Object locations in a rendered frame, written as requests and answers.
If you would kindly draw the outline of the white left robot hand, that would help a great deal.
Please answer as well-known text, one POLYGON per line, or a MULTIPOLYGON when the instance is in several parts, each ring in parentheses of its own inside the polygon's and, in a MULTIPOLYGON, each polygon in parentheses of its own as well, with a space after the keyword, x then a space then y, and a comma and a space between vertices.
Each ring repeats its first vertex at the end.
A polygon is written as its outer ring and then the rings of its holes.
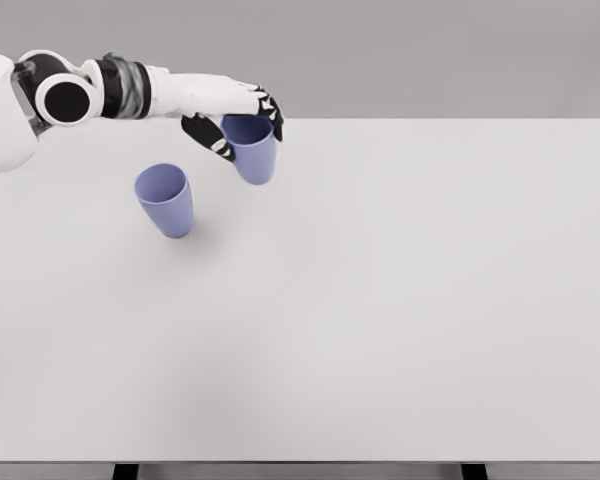
POLYGON ((253 115, 266 118, 274 137, 283 141, 284 116, 275 98, 261 85, 212 74, 178 74, 184 100, 176 109, 182 130, 199 145, 229 162, 235 152, 213 117, 253 115))

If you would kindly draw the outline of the blue plastic cup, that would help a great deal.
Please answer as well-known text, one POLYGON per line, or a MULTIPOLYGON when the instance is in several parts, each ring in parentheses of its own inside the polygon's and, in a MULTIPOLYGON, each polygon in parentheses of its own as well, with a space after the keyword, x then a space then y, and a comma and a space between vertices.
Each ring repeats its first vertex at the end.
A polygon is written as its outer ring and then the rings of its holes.
POLYGON ((192 190, 180 167, 169 163, 147 167, 134 182, 134 194, 148 218, 164 236, 178 239, 192 230, 192 190))
POLYGON ((252 185, 268 183, 276 168, 277 142, 267 117, 226 115, 220 128, 233 148, 234 166, 243 180, 252 185))

